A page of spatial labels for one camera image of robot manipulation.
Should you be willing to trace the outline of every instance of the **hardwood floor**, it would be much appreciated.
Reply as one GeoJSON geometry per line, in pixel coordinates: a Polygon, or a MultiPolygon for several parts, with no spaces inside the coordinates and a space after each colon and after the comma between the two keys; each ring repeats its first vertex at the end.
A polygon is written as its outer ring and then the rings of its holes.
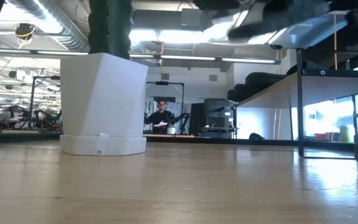
{"type": "Polygon", "coordinates": [[[70,156],[58,141],[0,144],[0,223],[358,223],[356,161],[288,147],[148,144],[70,156]]]}

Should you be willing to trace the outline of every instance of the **ductwork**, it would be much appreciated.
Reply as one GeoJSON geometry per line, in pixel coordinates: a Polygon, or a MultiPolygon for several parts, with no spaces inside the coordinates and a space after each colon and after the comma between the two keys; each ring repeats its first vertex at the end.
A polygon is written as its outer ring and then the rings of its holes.
{"type": "Polygon", "coordinates": [[[7,0],[18,9],[34,16],[37,27],[49,34],[70,51],[88,52],[90,46],[84,34],[71,19],[51,0],[7,0]]]}

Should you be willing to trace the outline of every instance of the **wooden floor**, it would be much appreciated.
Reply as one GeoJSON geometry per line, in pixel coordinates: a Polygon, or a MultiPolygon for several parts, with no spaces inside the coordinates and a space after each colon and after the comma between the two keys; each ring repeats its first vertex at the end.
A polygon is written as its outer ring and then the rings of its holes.
{"type": "Polygon", "coordinates": [[[358,165],[272,146],[97,157],[58,141],[0,144],[0,223],[358,224],[358,165]]]}

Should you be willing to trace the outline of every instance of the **ceiling pipe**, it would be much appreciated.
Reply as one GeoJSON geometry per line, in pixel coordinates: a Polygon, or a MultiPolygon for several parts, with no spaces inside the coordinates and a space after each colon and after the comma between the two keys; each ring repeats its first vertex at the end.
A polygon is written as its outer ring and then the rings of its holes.
{"type": "Polygon", "coordinates": [[[46,33],[64,35],[52,37],[67,50],[88,52],[90,46],[84,34],[71,19],[60,9],[55,1],[50,0],[7,0],[18,9],[35,18],[35,25],[46,33]]]}

